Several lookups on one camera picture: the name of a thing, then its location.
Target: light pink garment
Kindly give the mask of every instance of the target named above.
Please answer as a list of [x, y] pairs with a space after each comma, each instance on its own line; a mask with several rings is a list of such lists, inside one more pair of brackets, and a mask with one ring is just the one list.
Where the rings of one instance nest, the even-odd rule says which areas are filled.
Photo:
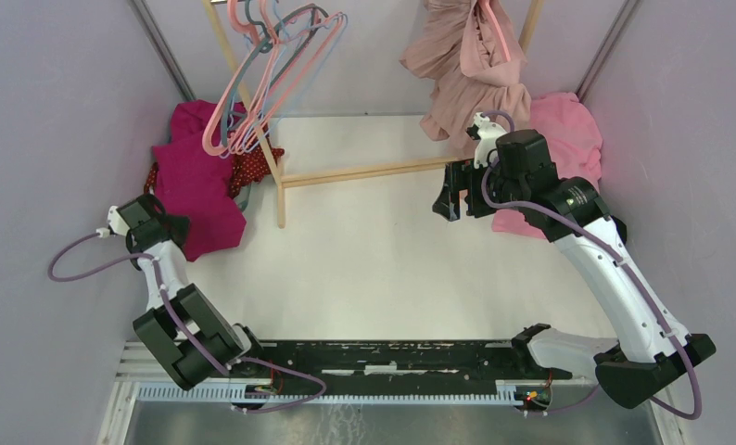
[[[594, 188], [600, 179], [600, 149], [603, 137], [586, 107], [572, 93], [551, 93], [532, 101], [530, 125], [545, 136], [551, 160], [560, 178], [580, 176]], [[494, 232], [545, 238], [515, 210], [497, 210]]]
[[424, 5], [423, 36], [406, 48], [400, 63], [415, 76], [436, 81], [433, 105], [420, 122], [428, 137], [449, 138], [455, 154], [471, 157], [476, 142], [465, 130], [476, 112], [501, 109], [513, 116], [516, 128], [527, 128], [531, 97], [519, 83], [527, 60], [499, 1], [491, 0], [490, 7], [508, 44], [509, 62], [476, 0], [424, 0]]

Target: clothes hanger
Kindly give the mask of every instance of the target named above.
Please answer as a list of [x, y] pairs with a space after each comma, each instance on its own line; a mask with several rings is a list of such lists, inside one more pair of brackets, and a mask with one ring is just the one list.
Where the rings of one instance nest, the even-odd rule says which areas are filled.
[[[237, 3], [239, 3], [239, 0], [235, 2], [226, 2], [226, 15], [229, 17], [229, 23], [235, 31], [247, 35], [250, 42], [256, 45], [260, 40], [259, 32], [256, 30], [255, 26], [250, 26], [250, 23], [243, 23], [240, 21], [236, 14]], [[245, 3], [247, 9], [247, 4], [250, 3], [250, 1], [248, 0]]]
[[[277, 12], [276, 5], [277, 5], [277, 2], [273, 4], [273, 13], [274, 13], [275, 17], [278, 20], [280, 20], [281, 18], [280, 18], [280, 15]], [[313, 72], [313, 74], [308, 77], [308, 80], [305, 82], [305, 84], [298, 90], [298, 92], [289, 101], [287, 109], [295, 109], [297, 107], [297, 103], [305, 95], [305, 93], [309, 90], [309, 88], [313, 84], [313, 81], [316, 80], [316, 78], [319, 76], [319, 73], [321, 72], [322, 67], [326, 63], [327, 59], [330, 58], [330, 56], [333, 54], [333, 50], [338, 45], [341, 37], [344, 34], [344, 31], [346, 30], [346, 27], [349, 25], [349, 17], [346, 14], [343, 14], [343, 13], [338, 12], [338, 13], [334, 14], [334, 16], [339, 16], [339, 19], [342, 19], [344, 21], [343, 28], [336, 33], [336, 37], [333, 40], [333, 43], [330, 44], [329, 49], [327, 50], [326, 54], [323, 55], [322, 61], [316, 67], [316, 70]], [[328, 25], [328, 24], [325, 23], [325, 24], [320, 25], [319, 27], [320, 28], [321, 27], [328, 28], [329, 26], [330, 25]], [[264, 104], [262, 104], [262, 115], [264, 114], [264, 105], [266, 105], [266, 101], [265, 101]], [[280, 113], [279, 116], [275, 119], [275, 121], [273, 121], [273, 123], [267, 127], [267, 131], [264, 132], [265, 136], [269, 135], [272, 132], [272, 130], [275, 128], [275, 126], [277, 126], [278, 123], [282, 119], [284, 119], [285, 117], [286, 117], [286, 114], [285, 113], [283, 113], [283, 112]], [[245, 148], [245, 152], [247, 152], [247, 153], [253, 151], [257, 146], [259, 146], [259, 140], [258, 140], [257, 134], [255, 132], [254, 133], [251, 133], [251, 140], [254, 141], [251, 146], [247, 146], [247, 144], [245, 144], [245, 142], [241, 142], [241, 146], [247, 146]]]
[[509, 62], [511, 60], [510, 48], [507, 46], [507, 41], [504, 40], [504, 33], [501, 31], [499, 21], [496, 20], [496, 14], [493, 13], [493, 9], [490, 6], [490, 0], [478, 0], [478, 3], [480, 5], [480, 9], [483, 12], [483, 15], [489, 22], [489, 27], [493, 32], [494, 38], [501, 43], [501, 50], [504, 53], [504, 61]]
[[[227, 2], [227, 6], [228, 6], [227, 11], [229, 12], [229, 15], [230, 15], [229, 21], [230, 23], [234, 23], [234, 22], [238, 23], [237, 27], [235, 27], [235, 31], [241, 32], [244, 35], [247, 35], [249, 38], [253, 38], [252, 37], [253, 33], [250, 30], [253, 30], [254, 32], [256, 32], [256, 28], [240, 22], [237, 17], [231, 17], [233, 13], [236, 16], [236, 4], [237, 4], [237, 0], [229, 0]], [[305, 12], [306, 12], [306, 9], [304, 7], [299, 8], [293, 11], [291, 14], [284, 17], [282, 21], [289, 21], [293, 18], [296, 18], [297, 16], [301, 14], [304, 14]], [[229, 102], [232, 96], [232, 93], [236, 91], [236, 87], [240, 84], [240, 82], [242, 82], [242, 79], [245, 76], [245, 73], [247, 71], [247, 67], [251, 63], [253, 63], [256, 57], [258, 57], [259, 54], [261, 53], [261, 50], [265, 48], [270, 42], [271, 42], [270, 36], [266, 34], [260, 40], [256, 40], [252, 42], [254, 44], [253, 49], [247, 54], [246, 58], [243, 59], [237, 71], [235, 71], [235, 75], [232, 77], [232, 80], [227, 85], [226, 90], [223, 96], [221, 97], [221, 100], [219, 100], [218, 104], [216, 105], [215, 112], [210, 117], [208, 124], [205, 127], [204, 135], [202, 136], [202, 147], [209, 155], [219, 156], [227, 152], [228, 148], [227, 146], [224, 145], [224, 142], [227, 141], [228, 139], [227, 137], [222, 137], [221, 142], [217, 146], [212, 144], [212, 136], [214, 134], [215, 128], [218, 126], [218, 123], [224, 114], [224, 109], [226, 107], [227, 102]], [[251, 104], [244, 104], [244, 105], [246, 109], [250, 108], [251, 106]], [[225, 120], [224, 125], [228, 125], [228, 119]]]
[[[329, 18], [323, 20], [321, 23], [318, 23], [314, 25], [312, 28], [316, 29], [327, 29], [330, 31], [327, 34], [327, 37], [324, 39], [324, 42], [317, 48], [316, 52], [313, 54], [313, 57], [306, 63], [306, 65], [303, 67], [301, 73], [294, 78], [292, 83], [288, 86], [286, 91], [279, 96], [279, 98], [275, 101], [273, 106], [261, 114], [259, 116], [259, 123], [252, 126], [253, 132], [247, 135], [247, 140], [245, 143], [243, 143], [237, 150], [237, 153], [241, 153], [244, 151], [247, 151], [249, 149], [253, 149], [257, 143], [258, 143], [258, 136], [256, 134], [256, 130], [263, 129], [265, 125], [267, 125], [269, 119], [272, 118], [272, 116], [278, 111], [278, 109], [285, 103], [285, 101], [288, 99], [289, 95], [295, 88], [298, 86], [299, 82], [305, 77], [306, 73], [310, 70], [310, 68], [313, 66], [315, 61], [320, 58], [325, 50], [325, 48], [328, 48], [328, 51], [326, 55], [323, 58], [323, 62], [319, 64], [318, 69], [316, 73], [318, 74], [319, 70], [321, 69], [324, 61], [329, 57], [330, 54], [332, 54], [332, 50], [335, 47], [336, 38], [340, 37], [342, 35], [342, 30], [346, 26], [346, 23], [348, 22], [348, 19], [345, 14], [343, 13], [337, 13], [333, 14]], [[248, 128], [248, 122], [246, 122], [244, 129]]]
[[[237, 1], [229, 0], [228, 3], [228, 11], [230, 12], [230, 15], [233, 13], [236, 14], [235, 4], [237, 3]], [[273, 116], [273, 114], [283, 104], [283, 102], [286, 101], [291, 90], [298, 85], [303, 77], [305, 77], [313, 62], [318, 59], [324, 49], [333, 42], [334, 37], [336, 35], [340, 35], [339, 31], [341, 31], [342, 27], [346, 23], [346, 16], [343, 13], [334, 14], [333, 16], [327, 16], [326, 11], [316, 5], [311, 4], [298, 8], [284, 18], [278, 20], [278, 23], [273, 26], [267, 26], [271, 24], [271, 20], [269, 14], [267, 13], [266, 3], [267, 0], [260, 0], [260, 13], [262, 15], [262, 18], [265, 20], [264, 27], [260, 26], [258, 22], [253, 18], [249, 18], [248, 24], [245, 24], [237, 18], [230, 17], [230, 22], [237, 23], [235, 30], [243, 33], [244, 35], [250, 36], [250, 29], [256, 31], [257, 27], [263, 28], [264, 30], [266, 30], [266, 32], [263, 33], [263, 38], [261, 38], [261, 35], [259, 35], [261, 40], [254, 43], [254, 49], [247, 55], [247, 57], [244, 59], [244, 61], [236, 71], [235, 76], [229, 82], [223, 96], [221, 97], [221, 100], [216, 106], [215, 112], [213, 113], [208, 122], [208, 125], [205, 128], [204, 135], [202, 136], [202, 146], [208, 154], [211, 154], [213, 156], [226, 154], [227, 152], [242, 153], [246, 151], [247, 148], [252, 149], [253, 146], [248, 147], [247, 145], [257, 139], [257, 131], [263, 131], [262, 129], [266, 125], [267, 121]], [[276, 17], [278, 17], [277, 11], [274, 7], [273, 12], [275, 13]], [[299, 18], [306, 16], [306, 14], [311, 15], [311, 25], [296, 34], [293, 38], [285, 40], [282, 39], [279, 35], [279, 32], [283, 31], [285, 34], [288, 34], [286, 32], [286, 25], [296, 22]], [[319, 14], [324, 16], [324, 19], [319, 19]], [[264, 109], [267, 98], [273, 94], [279, 83], [286, 77], [286, 75], [290, 72], [294, 65], [299, 61], [299, 56], [310, 45], [310, 41], [313, 38], [313, 35], [322, 28], [330, 31], [324, 42], [319, 46], [311, 60], [309, 60], [309, 62], [303, 67], [301, 73], [296, 76], [296, 78], [292, 81], [287, 90], [276, 101], [274, 106], [270, 110], [265, 111]], [[293, 43], [295, 41], [300, 41], [298, 47], [295, 50], [295, 54], [273, 77], [274, 67], [278, 63], [278, 58], [281, 54], [281, 51], [283, 50], [282, 46]], [[245, 76], [247, 66], [250, 65], [250, 63], [252, 63], [259, 55], [259, 53], [261, 53], [262, 50], [265, 50], [265, 48], [269, 49], [270, 63], [267, 64], [267, 67], [261, 77], [260, 88], [257, 90], [258, 93], [256, 96], [254, 96], [250, 104], [246, 104], [246, 116], [237, 124], [237, 128], [234, 130], [229, 129], [227, 127], [229, 125], [230, 117], [234, 114], [231, 109], [229, 110], [229, 112], [225, 112], [224, 109], [226, 108], [226, 104], [231, 104], [234, 102], [233, 98], [236, 94], [236, 87]], [[330, 51], [327, 53], [327, 55], [329, 56], [331, 52], [332, 46], [330, 47]], [[215, 127], [218, 125], [219, 121], [222, 125], [222, 141], [220, 144], [215, 146], [211, 142]]]

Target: purple tube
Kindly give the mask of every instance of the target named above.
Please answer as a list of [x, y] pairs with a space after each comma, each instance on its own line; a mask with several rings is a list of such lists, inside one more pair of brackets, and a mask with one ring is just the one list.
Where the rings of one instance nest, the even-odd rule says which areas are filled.
[[169, 316], [174, 321], [174, 325], [177, 326], [177, 329], [180, 329], [180, 332], [182, 332], [185, 337], [190, 340], [191, 344], [194, 345], [194, 347], [201, 352], [201, 355], [204, 356], [205, 359], [211, 364], [216, 370], [218, 370], [219, 373], [222, 375], [229, 375], [229, 370], [226, 369], [226, 366], [224, 366], [222, 363], [218, 362], [218, 359], [216, 359], [212, 354], [209, 353], [209, 351], [204, 347], [204, 345], [201, 344], [200, 341], [191, 333], [191, 331], [188, 329], [188, 326], [183, 323], [183, 320], [180, 318], [179, 315], [177, 315], [177, 312], [174, 311], [174, 308], [171, 306], [171, 302], [169, 301], [169, 293], [166, 291], [166, 287], [163, 285], [163, 276], [160, 274], [160, 265], [157, 261], [155, 261], [155, 257], [152, 255], [149, 255], [147, 253], [132, 253], [130, 255], [125, 255], [123, 257], [119, 257], [116, 260], [112, 260], [107, 262], [106, 264], [103, 264], [101, 266], [98, 266], [94, 268], [93, 270], [87, 271], [85, 273], [79, 273], [77, 275], [72, 276], [56, 276], [54, 275], [54, 266], [57, 265], [57, 262], [60, 258], [62, 258], [63, 255], [68, 253], [69, 250], [72, 248], [75, 248], [76, 246], [80, 245], [84, 241], [88, 239], [92, 239], [98, 236], [97, 233], [83, 236], [76, 241], [73, 241], [72, 243], [65, 246], [62, 250], [59, 251], [57, 255], [54, 256], [54, 258], [51, 260], [51, 263], [49, 263], [49, 267], [46, 270], [46, 274], [48, 275], [49, 279], [52, 281], [56, 281], [58, 283], [67, 283], [70, 281], [76, 281], [81, 280], [83, 278], [86, 278], [88, 276], [92, 276], [96, 273], [99, 273], [101, 271], [104, 271], [108, 269], [109, 267], [119, 264], [123, 261], [130, 261], [133, 259], [139, 259], [144, 258], [147, 260], [150, 260], [152, 263], [153, 271], [155, 272], [155, 281], [158, 283], [158, 286], [160, 287], [160, 299], [163, 300], [163, 307], [166, 308], [166, 312], [169, 313]]

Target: gray metal floor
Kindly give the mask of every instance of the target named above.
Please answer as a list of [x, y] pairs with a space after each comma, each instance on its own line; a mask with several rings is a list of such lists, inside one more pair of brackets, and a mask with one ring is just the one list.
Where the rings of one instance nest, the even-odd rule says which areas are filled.
[[[583, 388], [555, 389], [554, 407]], [[569, 413], [524, 419], [507, 406], [303, 405], [245, 415], [227, 404], [137, 402], [130, 445], [661, 444], [648, 403], [634, 410], [604, 394]]]

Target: lavender wall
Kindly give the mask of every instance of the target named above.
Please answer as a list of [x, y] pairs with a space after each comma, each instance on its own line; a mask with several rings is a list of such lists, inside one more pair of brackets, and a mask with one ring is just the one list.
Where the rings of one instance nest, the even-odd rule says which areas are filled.
[[[201, 2], [145, 1], [194, 94], [217, 101], [232, 74]], [[529, 64], [523, 74], [524, 84], [533, 96], [578, 88], [622, 1], [545, 3], [529, 44]], [[308, 3], [309, 0], [284, 0], [279, 10], [285, 15]], [[398, 62], [403, 50], [422, 35], [427, 17], [422, 0], [317, 0], [315, 3], [330, 12], [340, 10], [348, 14], [349, 27], [304, 100], [290, 110], [291, 114], [422, 114], [428, 110], [433, 83], [415, 78]], [[501, 3], [513, 20], [516, 34], [520, 34], [530, 0]], [[228, 23], [226, 6], [218, 6], [218, 12], [235, 52], [243, 57], [246, 46]], [[248, 84], [258, 84], [266, 58], [262, 60], [248, 70]]]
[[[45, 267], [141, 191], [177, 100], [127, 2], [0, 2], [0, 444], [95, 440], [144, 280]], [[123, 251], [94, 242], [63, 270]]]
[[736, 443], [736, 0], [644, 2], [587, 105], [631, 252], [680, 320], [717, 344], [698, 368], [704, 416], [682, 422], [689, 443]]

